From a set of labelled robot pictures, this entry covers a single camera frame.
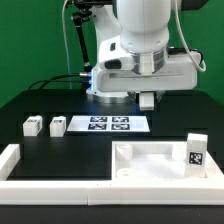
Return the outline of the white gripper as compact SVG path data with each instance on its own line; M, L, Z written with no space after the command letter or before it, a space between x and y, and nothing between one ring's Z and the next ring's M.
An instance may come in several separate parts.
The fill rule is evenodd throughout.
M180 48L134 53L121 46L119 36L100 45L94 85L102 93L186 90L196 84L196 68Z

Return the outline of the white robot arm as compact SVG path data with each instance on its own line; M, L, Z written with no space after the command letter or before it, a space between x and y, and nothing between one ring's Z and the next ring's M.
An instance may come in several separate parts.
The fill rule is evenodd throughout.
M123 103L134 93L192 89L205 71L203 56L188 47L170 48L168 22L180 10L198 10L208 0L112 0L92 9L97 64L87 96Z

